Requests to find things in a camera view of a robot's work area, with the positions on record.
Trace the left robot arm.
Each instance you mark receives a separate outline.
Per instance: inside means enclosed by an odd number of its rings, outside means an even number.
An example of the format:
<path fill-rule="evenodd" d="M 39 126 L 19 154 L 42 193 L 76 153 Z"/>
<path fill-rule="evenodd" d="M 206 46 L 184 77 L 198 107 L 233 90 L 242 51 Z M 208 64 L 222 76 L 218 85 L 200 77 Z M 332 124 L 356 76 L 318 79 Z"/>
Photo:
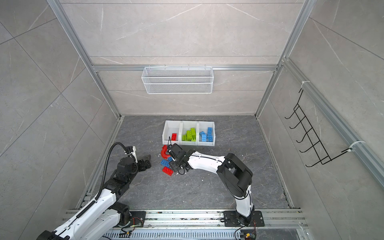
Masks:
<path fill-rule="evenodd" d="M 116 146 L 121 146 L 126 156 L 120 160 L 117 168 L 107 180 L 107 169 L 111 153 Z M 110 147 L 98 193 L 67 222 L 54 231 L 44 231 L 38 240 L 98 240 L 115 226 L 126 227 L 133 219 L 128 205 L 118 200 L 128 191 L 130 184 L 139 172 L 151 168 L 151 155 L 139 160 L 136 147 L 120 142 Z"/>

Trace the red lego brick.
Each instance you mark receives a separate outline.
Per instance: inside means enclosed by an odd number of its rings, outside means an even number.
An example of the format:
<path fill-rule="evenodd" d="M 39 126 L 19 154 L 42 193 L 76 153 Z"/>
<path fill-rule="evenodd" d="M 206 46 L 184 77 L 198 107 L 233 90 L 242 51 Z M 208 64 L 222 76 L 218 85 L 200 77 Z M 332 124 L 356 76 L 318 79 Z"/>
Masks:
<path fill-rule="evenodd" d="M 177 134 L 172 134 L 171 141 L 177 141 Z"/>
<path fill-rule="evenodd" d="M 173 171 L 172 169 L 168 168 L 168 167 L 164 167 L 164 168 L 162 169 L 162 171 L 163 171 L 163 173 L 165 173 L 165 174 L 167 174 L 167 175 L 169 175 L 169 176 L 172 176 L 173 173 L 174 173 L 174 171 Z"/>

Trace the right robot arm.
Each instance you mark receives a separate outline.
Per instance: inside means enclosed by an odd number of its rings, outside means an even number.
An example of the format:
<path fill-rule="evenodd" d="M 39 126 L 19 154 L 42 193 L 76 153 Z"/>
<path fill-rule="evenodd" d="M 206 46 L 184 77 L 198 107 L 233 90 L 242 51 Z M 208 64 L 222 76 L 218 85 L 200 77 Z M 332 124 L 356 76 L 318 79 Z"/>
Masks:
<path fill-rule="evenodd" d="M 176 172 L 203 170 L 216 174 L 236 201 L 238 219 L 248 221 L 251 218 L 253 173 L 235 154 L 215 157 L 195 150 L 185 151 L 178 144 L 167 146 L 167 152 L 174 160 L 172 169 Z"/>

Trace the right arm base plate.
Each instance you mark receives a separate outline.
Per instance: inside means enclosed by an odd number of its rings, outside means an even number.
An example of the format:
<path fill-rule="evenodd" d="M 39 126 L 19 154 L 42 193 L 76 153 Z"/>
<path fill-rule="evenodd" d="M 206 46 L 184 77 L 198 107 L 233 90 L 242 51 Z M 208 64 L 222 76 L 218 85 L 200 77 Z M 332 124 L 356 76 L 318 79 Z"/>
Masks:
<path fill-rule="evenodd" d="M 265 222 L 261 211 L 251 211 L 248 217 L 244 217 L 236 211 L 224 211 L 221 222 L 226 227 L 264 227 Z"/>

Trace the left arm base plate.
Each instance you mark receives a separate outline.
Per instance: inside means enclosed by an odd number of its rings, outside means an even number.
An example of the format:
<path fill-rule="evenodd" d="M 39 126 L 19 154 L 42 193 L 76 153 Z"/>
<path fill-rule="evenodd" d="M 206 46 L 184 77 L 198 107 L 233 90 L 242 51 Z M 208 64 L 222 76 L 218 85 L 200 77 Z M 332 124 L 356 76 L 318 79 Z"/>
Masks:
<path fill-rule="evenodd" d="M 118 224 L 120 228 L 123 227 L 143 227 L 146 220 L 146 211 L 131 211 L 121 215 L 121 220 Z"/>

